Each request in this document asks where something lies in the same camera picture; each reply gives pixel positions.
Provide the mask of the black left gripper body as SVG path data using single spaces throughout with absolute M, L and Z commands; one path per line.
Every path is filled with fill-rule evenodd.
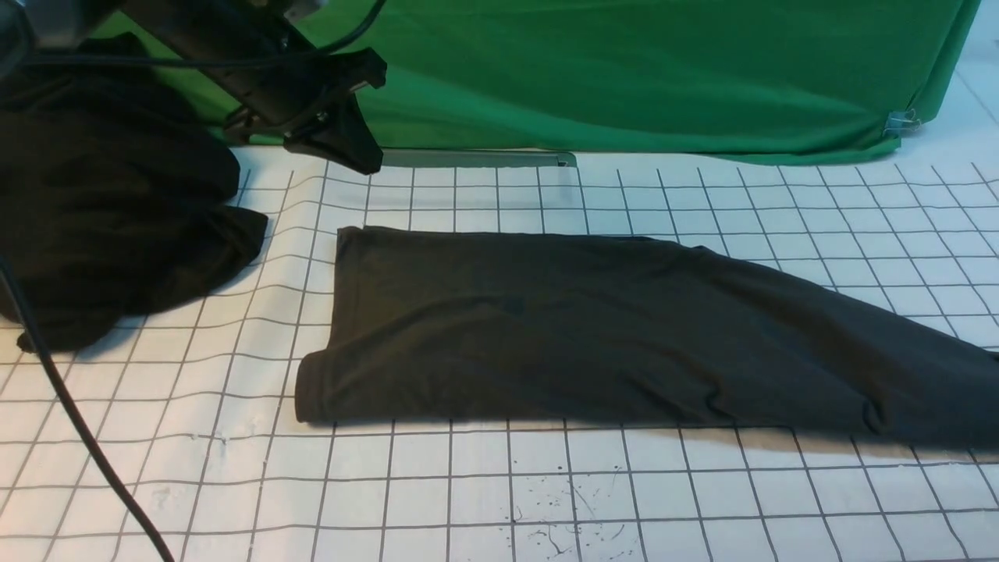
M 4 1 L 2 100 L 117 88 L 178 103 L 158 69 L 190 69 L 236 101 L 228 133 L 340 133 L 340 43 L 315 45 L 293 1 Z

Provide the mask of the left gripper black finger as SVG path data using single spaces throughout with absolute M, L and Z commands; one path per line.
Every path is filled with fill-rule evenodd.
M 368 128 L 356 98 L 338 101 L 286 133 L 284 148 L 369 176 L 381 171 L 384 163 L 384 151 Z
M 332 55 L 332 100 L 340 102 L 364 87 L 386 84 L 388 64 L 372 48 Z

